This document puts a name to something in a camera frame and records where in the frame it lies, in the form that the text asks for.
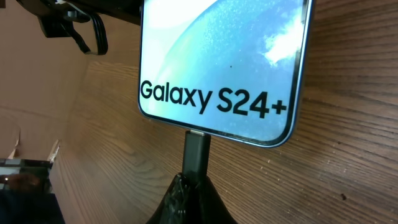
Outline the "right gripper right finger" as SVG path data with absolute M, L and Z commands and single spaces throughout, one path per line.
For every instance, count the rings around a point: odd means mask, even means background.
M 194 196 L 192 223 L 237 224 L 209 177 L 195 187 Z

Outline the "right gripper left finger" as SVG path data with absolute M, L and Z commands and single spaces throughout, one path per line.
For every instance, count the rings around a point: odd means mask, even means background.
M 147 224 L 186 223 L 191 197 L 189 181 L 181 173 L 177 174 Z

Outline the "Samsung Galaxy smartphone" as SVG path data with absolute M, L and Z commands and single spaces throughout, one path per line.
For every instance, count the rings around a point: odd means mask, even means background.
M 146 0 L 138 105 L 150 118 L 259 147 L 297 120 L 314 0 Z

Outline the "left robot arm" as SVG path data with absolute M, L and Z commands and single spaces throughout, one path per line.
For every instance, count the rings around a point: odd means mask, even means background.
M 97 40 L 104 41 L 106 31 L 99 14 L 105 14 L 132 24 L 141 23 L 143 0 L 17 0 L 35 15 L 47 38 L 71 37 L 62 25 L 92 22 Z

